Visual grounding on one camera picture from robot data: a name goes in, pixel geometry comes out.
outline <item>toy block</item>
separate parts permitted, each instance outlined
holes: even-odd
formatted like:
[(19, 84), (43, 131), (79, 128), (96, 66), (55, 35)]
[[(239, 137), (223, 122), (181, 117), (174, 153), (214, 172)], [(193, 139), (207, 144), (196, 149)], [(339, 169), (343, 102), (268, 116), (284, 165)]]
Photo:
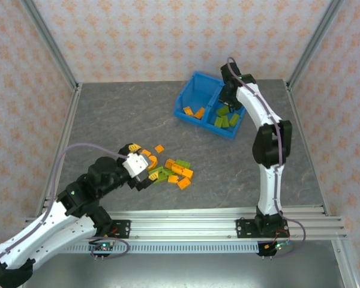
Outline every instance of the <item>toy block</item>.
[(192, 177), (193, 177), (193, 171), (190, 170), (190, 169), (184, 168), (184, 170), (182, 171), (181, 175), (184, 176), (184, 177), (188, 177), (188, 178), (192, 179)]
[(131, 153), (135, 153), (137, 150), (141, 149), (138, 144), (131, 144), (128, 146), (128, 149)]
[(150, 170), (149, 174), (152, 174), (152, 173), (155, 173), (155, 172), (161, 173), (163, 170), (164, 170), (164, 167), (160, 166), (160, 167), (157, 167), (155, 169)]
[(162, 171), (163, 173), (165, 173), (167, 176), (170, 176), (170, 175), (174, 175), (174, 171), (170, 170), (170, 169), (165, 169)]
[(204, 109), (203, 107), (201, 107), (201, 108), (199, 109), (199, 111), (197, 111), (196, 114), (194, 115), (195, 118), (197, 118), (197, 119), (200, 120), (200, 119), (203, 117), (203, 115), (204, 115), (204, 111), (205, 111), (205, 109)]
[(167, 175), (165, 175), (164, 173), (159, 173), (159, 174), (158, 174), (158, 179), (154, 182), (154, 184), (167, 181), (167, 179), (168, 179), (168, 176), (167, 176)]
[(182, 167), (184, 167), (184, 168), (187, 168), (187, 169), (189, 169), (189, 168), (191, 167), (191, 163), (186, 162), (186, 161), (184, 161), (184, 160), (177, 159), (175, 163), (176, 163), (177, 165), (180, 165), (180, 166), (182, 166)]
[(229, 107), (224, 105), (222, 108), (218, 109), (216, 113), (218, 116), (222, 117), (223, 115), (229, 113)]
[(184, 108), (184, 112), (185, 112), (185, 114), (187, 114), (188, 116), (193, 116), (193, 112), (192, 112), (192, 110), (191, 110), (191, 107), (186, 107), (186, 108)]
[(168, 183), (177, 183), (177, 182), (179, 182), (179, 176), (170, 175), (168, 177)]
[(157, 179), (158, 179), (158, 172), (156, 171), (156, 172), (150, 174), (150, 175), (148, 176), (148, 178), (149, 178), (150, 180), (152, 180), (152, 181), (157, 180)]
[(150, 161), (151, 161), (151, 165), (148, 166), (147, 170), (148, 170), (148, 171), (151, 171), (151, 170), (154, 169), (154, 168), (156, 167), (156, 165), (157, 165), (157, 158), (156, 158), (156, 156), (153, 156), (153, 155), (149, 156), (148, 158), (149, 158)]
[(189, 185), (191, 185), (191, 181), (187, 177), (178, 182), (178, 186), (181, 190), (186, 189)]
[(145, 150), (145, 149), (143, 149), (140, 153), (147, 155), (147, 157), (152, 155), (152, 153), (150, 153), (148, 150)]
[(240, 115), (238, 115), (237, 113), (233, 114), (232, 118), (229, 121), (229, 125), (233, 127), (236, 126), (239, 119), (240, 119)]
[(171, 169), (171, 168), (172, 168), (172, 165), (173, 165), (174, 163), (175, 163), (174, 160), (168, 159), (168, 160), (166, 161), (165, 167), (168, 168), (168, 169)]
[(158, 153), (162, 153), (164, 151), (164, 147), (162, 147), (161, 145), (157, 145), (155, 147), (155, 150), (158, 152)]
[(217, 117), (215, 121), (215, 126), (221, 128), (222, 124), (223, 124), (223, 120), (220, 117)]
[(221, 117), (223, 120), (223, 123), (221, 123), (221, 127), (222, 128), (228, 128), (229, 127), (229, 121), (228, 121), (228, 116), (224, 115)]
[(176, 174), (181, 175), (182, 171), (184, 170), (184, 167), (177, 165), (177, 164), (173, 164), (171, 170), (173, 172), (175, 172)]

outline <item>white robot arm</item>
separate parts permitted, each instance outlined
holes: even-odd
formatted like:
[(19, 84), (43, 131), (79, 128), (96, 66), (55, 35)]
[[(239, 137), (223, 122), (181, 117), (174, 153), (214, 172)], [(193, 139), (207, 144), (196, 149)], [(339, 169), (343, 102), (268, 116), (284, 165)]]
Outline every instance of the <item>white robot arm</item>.
[(238, 220), (239, 238), (274, 237), (278, 231), (289, 234), (280, 203), (281, 174), (290, 154), (292, 125), (275, 114), (260, 93), (252, 75), (241, 75), (233, 58), (221, 67), (224, 80), (219, 100), (230, 109), (244, 106), (251, 116), (257, 135), (252, 153), (260, 168), (260, 199), (254, 220)]
[[(119, 153), (127, 159), (101, 157), (87, 174), (66, 187), (43, 213), (13, 238), (0, 244), (0, 286), (15, 288), (25, 283), (34, 270), (65, 248), (110, 231), (111, 218), (99, 201), (107, 193), (127, 183), (139, 191), (150, 186), (158, 173), (148, 174), (151, 165), (141, 147), (128, 144)], [(31, 236), (10, 248), (29, 234)]]

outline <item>blue storage bin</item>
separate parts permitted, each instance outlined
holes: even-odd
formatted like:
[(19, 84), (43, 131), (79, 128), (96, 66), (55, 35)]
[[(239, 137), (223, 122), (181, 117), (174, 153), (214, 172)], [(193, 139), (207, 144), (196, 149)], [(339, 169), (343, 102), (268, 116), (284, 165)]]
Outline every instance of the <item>blue storage bin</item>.
[[(244, 116), (245, 108), (241, 107), (240, 110), (227, 114), (228, 119), (231, 119), (234, 113), (240, 115), (235, 127), (216, 127), (214, 125), (216, 117), (218, 117), (216, 111), (224, 106), (224, 104), (218, 101), (218, 96), (223, 86), (224, 82), (222, 80), (195, 72), (177, 97), (173, 114), (184, 121), (201, 126), (218, 135), (233, 139)], [(205, 109), (203, 117), (199, 120), (185, 114), (184, 108), (188, 106), (191, 107), (194, 114), (203, 107)]]

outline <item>floral wallpaper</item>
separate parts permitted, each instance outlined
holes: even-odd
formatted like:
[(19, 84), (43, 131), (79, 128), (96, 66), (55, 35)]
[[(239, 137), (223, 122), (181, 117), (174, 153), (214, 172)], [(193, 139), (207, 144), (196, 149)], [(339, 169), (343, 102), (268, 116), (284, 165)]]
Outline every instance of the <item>floral wallpaper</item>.
[(228, 55), (287, 80), (330, 0), (35, 0), (79, 82), (220, 75)]
[(34, 217), (72, 90), (18, 0), (0, 0), (0, 241)]
[(331, 213), (345, 216), (360, 271), (360, 0), (347, 0), (293, 96)]

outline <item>gray table surface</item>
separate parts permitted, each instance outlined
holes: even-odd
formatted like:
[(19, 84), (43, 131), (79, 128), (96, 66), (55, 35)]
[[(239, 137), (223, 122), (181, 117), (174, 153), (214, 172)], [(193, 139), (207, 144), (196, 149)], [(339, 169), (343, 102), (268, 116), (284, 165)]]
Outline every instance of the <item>gray table surface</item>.
[[(69, 144), (91, 142), (113, 151), (138, 143), (158, 156), (191, 162), (192, 184), (180, 190), (160, 183), (140, 192), (127, 185), (108, 194), (101, 205), (108, 211), (192, 209), (256, 206), (260, 173), (252, 156), (255, 126), (246, 113), (234, 140), (186, 123), (173, 116), (176, 97), (186, 82), (129, 82), (84, 84)], [(298, 131), (282, 80), (259, 80), (273, 110), (293, 125), (292, 150), (281, 183), (282, 205), (317, 205), (323, 200)], [(154, 147), (164, 146), (157, 154)], [(79, 175), (102, 152), (79, 148), (65, 158), (59, 190)]]

